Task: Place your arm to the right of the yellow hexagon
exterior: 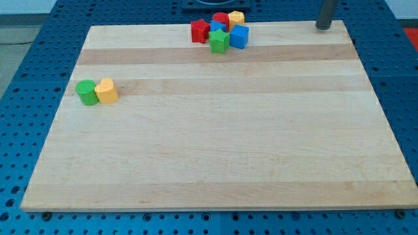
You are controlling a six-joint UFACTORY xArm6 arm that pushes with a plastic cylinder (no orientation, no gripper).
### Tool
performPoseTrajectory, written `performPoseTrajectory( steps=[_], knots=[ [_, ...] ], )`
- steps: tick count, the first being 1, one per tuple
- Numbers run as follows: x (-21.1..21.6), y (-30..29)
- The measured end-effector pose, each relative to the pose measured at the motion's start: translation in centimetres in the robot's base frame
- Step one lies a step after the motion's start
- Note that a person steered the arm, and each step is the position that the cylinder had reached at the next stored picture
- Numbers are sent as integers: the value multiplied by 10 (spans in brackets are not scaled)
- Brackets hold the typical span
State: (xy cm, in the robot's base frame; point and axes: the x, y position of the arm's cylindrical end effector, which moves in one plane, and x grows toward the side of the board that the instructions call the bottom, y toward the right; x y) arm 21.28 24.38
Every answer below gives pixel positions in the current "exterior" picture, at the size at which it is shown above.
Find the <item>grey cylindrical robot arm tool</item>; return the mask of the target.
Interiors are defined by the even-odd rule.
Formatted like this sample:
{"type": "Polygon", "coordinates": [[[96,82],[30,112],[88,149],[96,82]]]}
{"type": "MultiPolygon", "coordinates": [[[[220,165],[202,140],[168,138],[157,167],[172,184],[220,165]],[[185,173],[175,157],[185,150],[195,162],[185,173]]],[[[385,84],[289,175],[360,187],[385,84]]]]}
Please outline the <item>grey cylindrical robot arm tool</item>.
{"type": "Polygon", "coordinates": [[[326,31],[330,29],[332,24],[338,0],[323,0],[321,8],[315,23],[315,27],[318,30],[326,31]]]}

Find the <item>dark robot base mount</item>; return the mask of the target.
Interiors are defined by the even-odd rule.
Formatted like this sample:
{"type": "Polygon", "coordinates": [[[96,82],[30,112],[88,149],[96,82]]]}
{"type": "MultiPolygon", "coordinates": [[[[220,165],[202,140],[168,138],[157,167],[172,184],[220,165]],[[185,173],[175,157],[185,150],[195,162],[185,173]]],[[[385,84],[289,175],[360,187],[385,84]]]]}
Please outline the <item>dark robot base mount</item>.
{"type": "Polygon", "coordinates": [[[196,10],[250,10],[251,0],[182,0],[183,11],[196,10]]]}

